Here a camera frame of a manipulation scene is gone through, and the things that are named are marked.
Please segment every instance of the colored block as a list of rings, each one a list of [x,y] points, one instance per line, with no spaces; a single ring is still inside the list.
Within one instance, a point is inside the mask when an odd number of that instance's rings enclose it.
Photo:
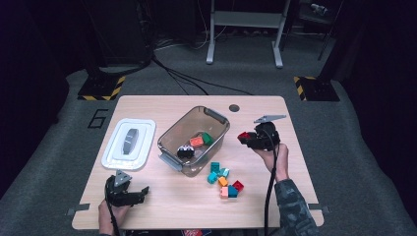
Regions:
[[[214,184],[216,180],[217,180],[217,174],[214,172],[211,172],[211,174],[208,176],[208,182],[211,184]]]
[[[229,171],[230,170],[227,168],[221,168],[218,172],[218,176],[223,176],[224,178],[227,178],[227,176],[229,176]]]
[[[200,136],[190,139],[190,145],[193,148],[201,147],[203,144],[204,144],[203,138]]]
[[[213,139],[208,133],[203,133],[202,138],[203,138],[203,142],[205,143],[205,145],[207,146],[212,145]]]
[[[227,186],[227,188],[228,188],[227,192],[229,194],[229,198],[237,198],[237,194],[238,194],[237,189],[235,189],[235,187],[231,185]]]
[[[229,198],[229,188],[228,187],[221,187],[220,197],[222,199],[228,199]]]
[[[227,180],[226,180],[226,178],[224,178],[223,176],[221,176],[220,178],[218,178],[218,184],[221,187],[226,187],[227,186]]]
[[[235,187],[235,189],[237,190],[237,192],[241,192],[243,190],[243,188],[245,186],[243,186],[242,183],[239,182],[239,180],[236,180],[236,182],[234,182],[234,184],[232,184],[233,187]]]
[[[209,172],[218,173],[220,171],[220,163],[219,162],[212,162]]]

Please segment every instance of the white lid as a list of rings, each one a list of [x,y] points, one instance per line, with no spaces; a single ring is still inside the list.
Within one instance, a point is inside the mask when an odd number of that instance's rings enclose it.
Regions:
[[[137,138],[133,139],[131,151],[123,152],[126,143],[126,136],[131,129],[136,129]],[[109,169],[137,170],[141,168],[148,159],[150,146],[153,140],[155,123],[152,120],[122,119],[111,135],[111,138],[101,158],[101,164]]]

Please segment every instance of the wire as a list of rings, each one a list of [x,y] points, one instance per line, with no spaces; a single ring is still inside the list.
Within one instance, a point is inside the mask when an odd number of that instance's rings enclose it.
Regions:
[[[268,134],[268,132],[264,129],[262,129],[262,131],[268,136],[270,143],[273,145],[273,139],[272,137]],[[268,184],[268,190],[267,190],[267,197],[265,199],[265,211],[264,211],[264,215],[265,215],[265,219],[264,219],[264,235],[268,236],[268,210],[269,210],[269,200],[270,200],[270,193],[272,192],[272,185],[273,185],[273,180],[275,178],[275,174],[276,174],[276,161],[278,160],[278,155],[277,152],[279,153],[279,143],[278,145],[278,151],[276,151],[275,147],[273,148],[273,168],[270,171],[270,178],[269,178],[269,184]]]
[[[233,2],[232,2],[232,12],[234,12],[234,4],[235,4],[235,0],[233,0]],[[216,40],[219,36],[221,36],[221,34],[224,32],[224,30],[226,30],[226,28],[227,28],[227,26],[225,26],[222,30],[221,30],[221,32],[214,38],[214,40]]]
[[[206,39],[205,41],[202,43],[202,45],[198,46],[198,47],[191,47],[193,49],[200,49],[202,48],[204,45],[206,45],[206,43],[208,42],[209,39],[209,32],[208,32],[208,26],[206,25],[206,21],[205,18],[203,17],[203,12],[202,12],[202,7],[200,6],[200,0],[197,1],[197,4],[199,5],[199,11],[200,11],[200,16],[202,17],[203,20],[203,24],[205,25],[205,32],[206,32]]]
[[[156,63],[156,65],[158,65],[158,66],[160,66],[161,68],[163,68],[167,73],[168,73],[168,75],[172,78],[172,79],[174,79],[174,81],[176,81],[177,82],[177,84],[178,84],[178,79],[176,79],[175,77],[174,77],[174,75],[175,76],[177,76],[177,77],[179,77],[179,78],[181,78],[182,80],[185,80],[185,81],[187,81],[188,83],[189,83],[189,85],[192,85],[192,86],[195,86],[195,87],[197,87],[197,88],[199,88],[202,92],[204,92],[205,93],[205,95],[209,95],[209,93],[204,89],[204,88],[202,88],[201,86],[199,86],[198,84],[196,84],[195,82],[193,82],[193,81],[191,81],[191,80],[189,80],[189,79],[187,79],[187,78],[185,78],[185,77],[183,77],[183,76],[181,76],[181,75],[178,75],[178,72],[177,71],[174,71],[174,70],[172,70],[172,69],[170,69],[170,68],[168,68],[168,67],[165,67],[160,61],[158,61],[155,57],[153,57],[152,58],[152,60],[153,60],[153,62],[154,63]]]
[[[107,198],[107,189],[108,189],[108,184],[109,184],[109,179],[107,179],[107,181],[105,182],[105,187],[104,187],[104,198],[105,198],[105,202],[107,203],[107,207],[108,207],[108,211],[110,212],[110,217],[111,217],[111,223],[113,224],[113,231],[114,234],[116,236],[120,236],[120,232],[119,232],[119,227],[117,226],[117,220],[116,217],[113,214],[113,210],[111,209],[111,204],[108,201]]]
[[[164,65],[163,65],[163,64],[162,64],[159,60],[157,60],[155,56],[153,56],[153,57],[152,57],[152,61],[153,61],[154,63],[156,63],[156,65],[158,65],[158,66],[160,66],[161,68],[163,68],[166,72],[168,72],[168,73],[172,73],[172,75],[175,75],[175,76],[177,76],[177,77],[181,78],[182,80],[187,81],[187,82],[188,82],[188,83],[190,83],[191,85],[193,85],[193,86],[195,86],[195,87],[199,88],[202,92],[204,92],[204,93],[205,93],[205,95],[209,95],[209,93],[208,93],[208,92],[206,92],[206,91],[205,91],[205,90],[204,90],[201,86],[199,86],[198,84],[196,84],[195,82],[193,82],[193,81],[191,81],[191,80],[195,80],[195,81],[198,81],[198,82],[201,82],[201,83],[204,83],[204,84],[210,85],[210,86],[214,86],[214,87],[219,87],[219,88],[223,88],[223,89],[231,89],[231,90],[236,90],[236,91],[240,91],[240,92],[246,93],[246,94],[248,94],[248,95],[252,95],[251,93],[249,93],[249,92],[247,92],[247,91],[244,91],[244,90],[240,90],[240,89],[237,89],[237,88],[230,88],[230,87],[226,87],[226,86],[221,86],[221,85],[217,85],[217,84],[213,84],[213,83],[205,82],[205,81],[199,80],[199,79],[197,79],[197,78],[194,78],[194,77],[191,77],[191,76],[185,75],[185,74],[183,74],[183,73],[180,73],[180,72],[178,72],[178,71],[175,71],[175,70],[173,70],[173,69],[170,69],[170,68],[168,68],[168,67],[164,66]]]

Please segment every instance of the camouflage sleeve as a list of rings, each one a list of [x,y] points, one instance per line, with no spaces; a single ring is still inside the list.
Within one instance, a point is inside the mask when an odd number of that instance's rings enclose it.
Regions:
[[[291,179],[282,180],[274,187],[280,213],[280,233],[286,236],[320,235],[306,201],[294,182]]]

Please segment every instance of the red block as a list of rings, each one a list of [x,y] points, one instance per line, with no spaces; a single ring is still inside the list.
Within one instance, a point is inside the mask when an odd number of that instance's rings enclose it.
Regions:
[[[232,186],[237,190],[237,192],[239,192],[240,193],[240,191],[242,191],[243,190],[243,188],[245,187],[245,186],[243,186],[243,184],[242,183],[240,183],[239,182],[239,180],[236,180],[236,182],[234,183],[234,184],[232,184]]]

